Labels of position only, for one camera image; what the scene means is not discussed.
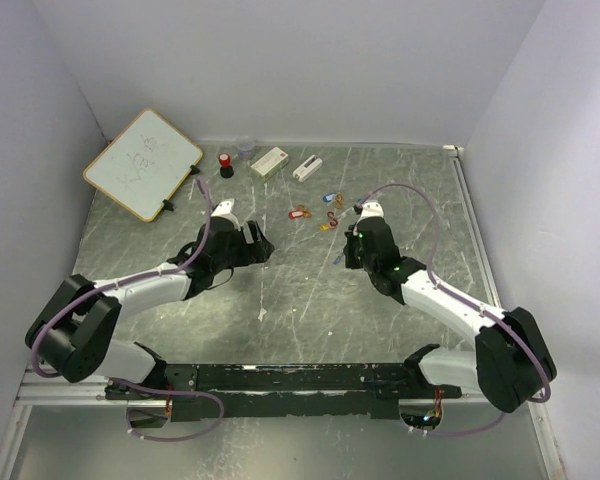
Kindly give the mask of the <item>red S-carabiner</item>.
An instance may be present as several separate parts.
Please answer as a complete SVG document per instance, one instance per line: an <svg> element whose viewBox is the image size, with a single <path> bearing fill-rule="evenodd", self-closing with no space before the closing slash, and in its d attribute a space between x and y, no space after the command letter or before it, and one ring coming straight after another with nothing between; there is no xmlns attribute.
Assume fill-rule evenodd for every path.
<svg viewBox="0 0 600 480"><path fill-rule="evenodd" d="M327 213L327 217L328 217L328 219L329 219L329 225L330 225L331 227L336 227L336 226L338 225L338 220L337 220L337 218L336 218L336 215L335 215L335 213L334 213L334 212L332 212L332 211L329 211L329 212Z"/></svg>

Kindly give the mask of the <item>orange S-carabiner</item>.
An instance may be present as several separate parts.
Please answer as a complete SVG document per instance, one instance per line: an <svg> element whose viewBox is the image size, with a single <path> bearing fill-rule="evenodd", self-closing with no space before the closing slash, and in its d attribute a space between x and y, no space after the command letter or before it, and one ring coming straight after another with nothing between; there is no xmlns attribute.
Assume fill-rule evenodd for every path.
<svg viewBox="0 0 600 480"><path fill-rule="evenodd" d="M301 212L305 218L310 218L312 216L310 210L307 207L305 207L304 205L298 205L296 207L296 210Z"/></svg>

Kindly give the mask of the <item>red tag key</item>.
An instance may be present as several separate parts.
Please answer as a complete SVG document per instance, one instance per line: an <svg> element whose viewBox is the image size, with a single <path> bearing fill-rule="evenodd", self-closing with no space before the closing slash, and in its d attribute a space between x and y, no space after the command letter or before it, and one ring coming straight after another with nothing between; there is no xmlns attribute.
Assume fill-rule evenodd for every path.
<svg viewBox="0 0 600 480"><path fill-rule="evenodd" d="M300 209L294 209L292 211L289 212L288 214L290 219L298 219L298 218L303 218L304 217L304 211L300 210Z"/></svg>

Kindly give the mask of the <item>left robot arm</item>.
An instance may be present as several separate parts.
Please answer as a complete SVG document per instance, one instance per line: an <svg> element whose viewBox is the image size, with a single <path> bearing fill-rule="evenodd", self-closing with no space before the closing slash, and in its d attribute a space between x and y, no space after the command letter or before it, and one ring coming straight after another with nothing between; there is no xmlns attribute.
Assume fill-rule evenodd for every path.
<svg viewBox="0 0 600 480"><path fill-rule="evenodd" d="M212 289L215 277L269 260L274 245L257 222L242 227L214 217L197 238L158 267L120 280L80 274L61 283L25 336L25 344L70 383L92 374L130 382L142 398L161 395L167 364L139 342L114 339L117 323Z"/></svg>

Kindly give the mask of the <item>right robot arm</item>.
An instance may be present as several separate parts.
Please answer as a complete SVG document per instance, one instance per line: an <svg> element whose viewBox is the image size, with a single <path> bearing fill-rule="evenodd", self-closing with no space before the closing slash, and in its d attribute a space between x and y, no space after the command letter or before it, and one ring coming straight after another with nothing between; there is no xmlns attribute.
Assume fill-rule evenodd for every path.
<svg viewBox="0 0 600 480"><path fill-rule="evenodd" d="M380 294L432 316L473 344L472 353L435 347L424 354L404 374L411 395L423 398L449 384L479 391L496 409L511 413L548 392L557 368L531 312L479 302L401 255L380 216L349 226L345 238L346 268L364 270Z"/></svg>

